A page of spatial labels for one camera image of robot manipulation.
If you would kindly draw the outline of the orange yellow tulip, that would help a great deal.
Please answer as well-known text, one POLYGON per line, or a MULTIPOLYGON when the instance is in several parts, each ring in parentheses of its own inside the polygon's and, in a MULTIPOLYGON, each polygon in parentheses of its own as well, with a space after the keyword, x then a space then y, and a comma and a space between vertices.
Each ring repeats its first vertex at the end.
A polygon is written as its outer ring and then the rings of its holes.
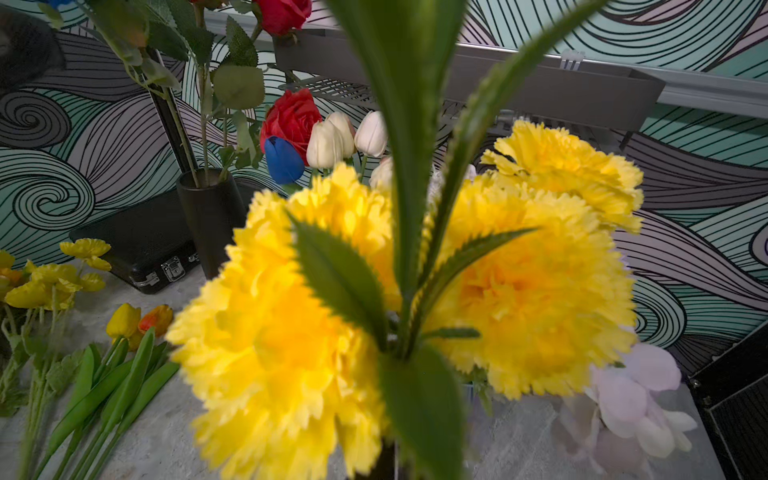
POLYGON ((168 344, 158 340, 165 335, 174 312, 159 305, 148 313, 140 310, 136 334, 128 347, 110 352, 103 364, 106 373, 116 370, 113 362, 129 366, 128 374, 105 399, 86 423, 72 434, 68 451, 73 453, 91 430, 96 433, 71 474, 73 479, 96 479, 125 433, 133 426, 150 401, 175 375, 178 367, 168 360, 168 344))

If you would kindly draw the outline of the yellow ranunculus stem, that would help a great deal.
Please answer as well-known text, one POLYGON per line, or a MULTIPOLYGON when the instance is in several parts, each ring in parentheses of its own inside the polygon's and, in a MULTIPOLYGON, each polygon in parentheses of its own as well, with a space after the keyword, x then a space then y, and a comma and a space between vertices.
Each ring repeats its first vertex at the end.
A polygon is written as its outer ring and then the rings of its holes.
POLYGON ((105 287, 111 245, 83 238, 59 244, 74 263, 36 265, 1 252, 1 415, 27 409, 17 477, 30 479, 44 415, 73 382, 82 354, 65 345, 69 313, 79 294, 105 287))

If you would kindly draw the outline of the black cylindrical vase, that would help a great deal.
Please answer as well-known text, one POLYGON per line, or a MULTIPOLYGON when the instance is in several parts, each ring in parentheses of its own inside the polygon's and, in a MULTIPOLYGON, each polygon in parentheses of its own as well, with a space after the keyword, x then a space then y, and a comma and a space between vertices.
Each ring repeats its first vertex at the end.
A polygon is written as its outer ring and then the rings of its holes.
POLYGON ((208 280, 228 260, 226 246, 246 221, 246 208, 233 176, 222 169, 199 169, 177 180, 186 223, 208 280))

